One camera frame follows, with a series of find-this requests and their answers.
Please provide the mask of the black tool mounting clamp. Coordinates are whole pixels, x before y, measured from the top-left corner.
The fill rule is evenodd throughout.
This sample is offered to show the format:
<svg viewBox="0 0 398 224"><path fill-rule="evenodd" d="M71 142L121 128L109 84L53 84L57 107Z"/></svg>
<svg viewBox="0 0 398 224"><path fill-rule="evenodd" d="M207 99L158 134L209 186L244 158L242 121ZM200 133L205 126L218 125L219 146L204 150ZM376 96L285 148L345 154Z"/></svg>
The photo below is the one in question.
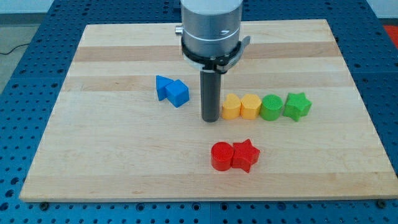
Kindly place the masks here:
<svg viewBox="0 0 398 224"><path fill-rule="evenodd" d="M240 40L237 46L228 54L218 57L203 57L189 50L183 40L181 40L182 55L193 68L199 71L225 74L237 64L244 53L244 49L250 44L250 41L251 37L246 36L243 40Z"/></svg>

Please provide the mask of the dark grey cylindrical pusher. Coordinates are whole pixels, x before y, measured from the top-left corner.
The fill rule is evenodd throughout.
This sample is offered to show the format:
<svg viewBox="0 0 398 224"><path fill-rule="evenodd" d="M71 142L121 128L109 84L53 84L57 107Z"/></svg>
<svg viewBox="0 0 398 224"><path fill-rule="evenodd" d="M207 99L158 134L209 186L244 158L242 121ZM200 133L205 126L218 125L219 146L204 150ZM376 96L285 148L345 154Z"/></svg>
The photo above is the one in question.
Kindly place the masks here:
<svg viewBox="0 0 398 224"><path fill-rule="evenodd" d="M200 72L201 117L212 123L220 117L221 75L215 72Z"/></svg>

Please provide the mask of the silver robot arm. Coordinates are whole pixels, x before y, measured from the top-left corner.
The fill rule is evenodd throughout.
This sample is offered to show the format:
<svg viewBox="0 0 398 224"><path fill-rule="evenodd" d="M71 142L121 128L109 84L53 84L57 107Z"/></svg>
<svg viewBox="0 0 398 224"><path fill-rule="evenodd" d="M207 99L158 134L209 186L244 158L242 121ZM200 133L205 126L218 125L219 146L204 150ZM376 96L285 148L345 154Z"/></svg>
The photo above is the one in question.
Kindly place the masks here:
<svg viewBox="0 0 398 224"><path fill-rule="evenodd" d="M239 39L243 0L181 0L182 53L200 71L201 117L220 117L221 76L234 67L251 38Z"/></svg>

